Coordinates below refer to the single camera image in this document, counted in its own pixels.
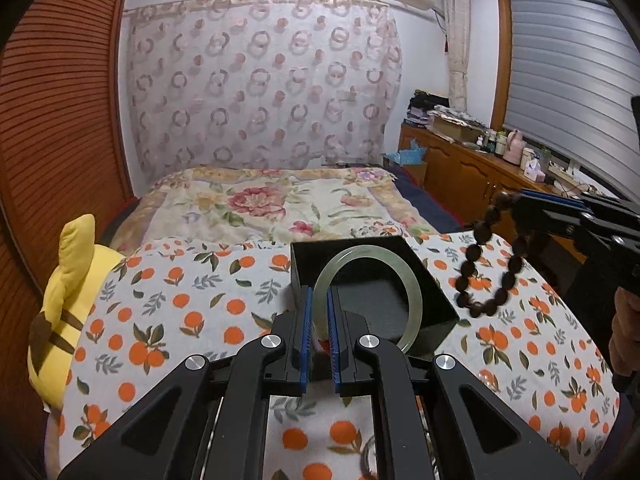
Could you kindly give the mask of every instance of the beige curtain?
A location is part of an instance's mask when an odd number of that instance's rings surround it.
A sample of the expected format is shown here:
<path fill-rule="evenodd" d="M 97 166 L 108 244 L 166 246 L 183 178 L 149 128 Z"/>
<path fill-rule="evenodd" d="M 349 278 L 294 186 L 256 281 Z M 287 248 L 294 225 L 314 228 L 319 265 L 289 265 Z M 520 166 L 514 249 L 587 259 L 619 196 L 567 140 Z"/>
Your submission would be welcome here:
<path fill-rule="evenodd" d="M 372 0 L 189 0 L 135 9 L 134 138 L 149 183 L 200 164 L 301 169 L 377 155 L 402 57 Z"/>
<path fill-rule="evenodd" d="M 466 112 L 466 69 L 469 64 L 469 0 L 444 0 L 449 42 L 449 105 Z"/>

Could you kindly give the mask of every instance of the finger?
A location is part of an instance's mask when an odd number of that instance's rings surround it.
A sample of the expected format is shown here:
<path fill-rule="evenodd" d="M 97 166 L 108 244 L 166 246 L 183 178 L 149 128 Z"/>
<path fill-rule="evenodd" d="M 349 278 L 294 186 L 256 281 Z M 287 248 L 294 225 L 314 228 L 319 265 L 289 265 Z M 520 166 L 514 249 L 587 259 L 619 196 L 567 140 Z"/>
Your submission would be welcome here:
<path fill-rule="evenodd" d="M 625 377 L 629 377 L 633 373 L 633 370 L 620 357 L 613 338 L 609 341 L 609 356 L 611 358 L 611 367 L 615 373 Z"/>
<path fill-rule="evenodd" d="M 632 370 L 640 370 L 640 343 L 632 341 L 623 335 L 618 316 L 613 318 L 613 341 L 618 355 Z"/>
<path fill-rule="evenodd" d="M 624 288 L 619 288 L 616 291 L 616 296 L 618 296 L 618 293 L 620 293 L 622 299 L 625 301 L 629 308 L 635 310 L 636 312 L 640 312 L 640 298 L 638 298 L 635 294 L 632 294 L 628 290 L 625 290 Z"/>
<path fill-rule="evenodd" d="M 619 288 L 616 291 L 616 316 L 620 321 L 620 329 L 623 335 L 632 341 L 640 341 L 640 310 L 635 310 L 627 301 L 628 292 Z"/>

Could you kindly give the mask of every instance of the orange print tablecloth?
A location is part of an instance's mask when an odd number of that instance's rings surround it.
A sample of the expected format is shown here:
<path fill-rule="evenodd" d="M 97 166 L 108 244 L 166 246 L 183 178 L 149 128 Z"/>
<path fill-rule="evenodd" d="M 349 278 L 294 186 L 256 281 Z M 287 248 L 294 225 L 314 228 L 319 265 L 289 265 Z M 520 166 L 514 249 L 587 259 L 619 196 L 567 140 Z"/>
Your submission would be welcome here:
<path fill-rule="evenodd" d="M 470 233 L 407 238 L 454 304 L 454 280 Z M 489 298 L 511 255 L 494 237 L 471 280 Z M 235 354 L 293 308 L 289 246 L 226 246 L 164 238 L 123 260 L 105 280 L 68 375 L 60 465 L 190 354 Z M 611 374 L 588 334 L 540 275 L 526 265 L 495 317 L 460 322 L 440 352 L 477 374 L 579 472 L 602 448 L 619 407 Z M 272 397 L 265 480 L 358 480 L 374 443 L 369 399 L 340 399 L 317 383 L 303 399 Z"/>

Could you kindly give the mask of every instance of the yellow plush toy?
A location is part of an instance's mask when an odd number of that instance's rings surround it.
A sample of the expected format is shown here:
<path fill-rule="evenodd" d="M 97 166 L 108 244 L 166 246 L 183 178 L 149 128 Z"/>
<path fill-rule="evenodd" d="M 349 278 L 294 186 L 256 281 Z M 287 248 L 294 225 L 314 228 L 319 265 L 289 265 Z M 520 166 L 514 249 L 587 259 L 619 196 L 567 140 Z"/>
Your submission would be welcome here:
<path fill-rule="evenodd" d="M 95 244 L 93 215 L 69 222 L 60 233 L 59 265 L 47 283 L 42 309 L 31 323 L 27 355 L 31 384 L 58 410 L 82 326 L 107 273 L 122 258 Z"/>

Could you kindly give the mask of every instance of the black box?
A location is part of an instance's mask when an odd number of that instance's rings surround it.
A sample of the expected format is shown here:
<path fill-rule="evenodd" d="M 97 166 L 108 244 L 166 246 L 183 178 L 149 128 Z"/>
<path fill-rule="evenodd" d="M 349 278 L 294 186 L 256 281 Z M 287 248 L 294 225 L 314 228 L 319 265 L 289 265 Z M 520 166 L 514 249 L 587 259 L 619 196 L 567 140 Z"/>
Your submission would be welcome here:
<path fill-rule="evenodd" d="M 291 244 L 291 286 L 296 305 L 301 304 L 301 287 L 313 288 L 324 266 L 343 250 L 375 245 L 400 256 L 414 272 L 422 292 L 422 323 L 408 354 L 430 358 L 459 321 L 455 307 L 425 269 L 420 258 L 401 236 L 350 238 Z M 361 314 L 370 332 L 398 342 L 408 319 L 409 304 L 402 280 L 387 264 L 360 258 L 346 264 L 332 281 L 343 310 Z"/>

